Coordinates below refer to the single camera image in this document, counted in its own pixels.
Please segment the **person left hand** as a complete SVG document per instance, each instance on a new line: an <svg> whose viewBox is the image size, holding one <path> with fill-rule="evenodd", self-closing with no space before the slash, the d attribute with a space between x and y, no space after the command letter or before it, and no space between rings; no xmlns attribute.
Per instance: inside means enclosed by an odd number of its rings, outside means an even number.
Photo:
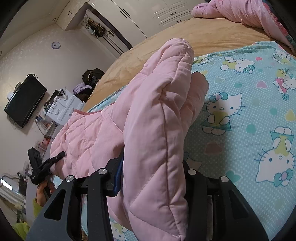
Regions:
<svg viewBox="0 0 296 241"><path fill-rule="evenodd" d="M55 184L53 182L51 182L50 180L44 180L41 184L38 185L36 191L37 204L43 207L48 200L48 194L46 193L46 191L49 191L50 194L53 194L55 190Z"/></svg>

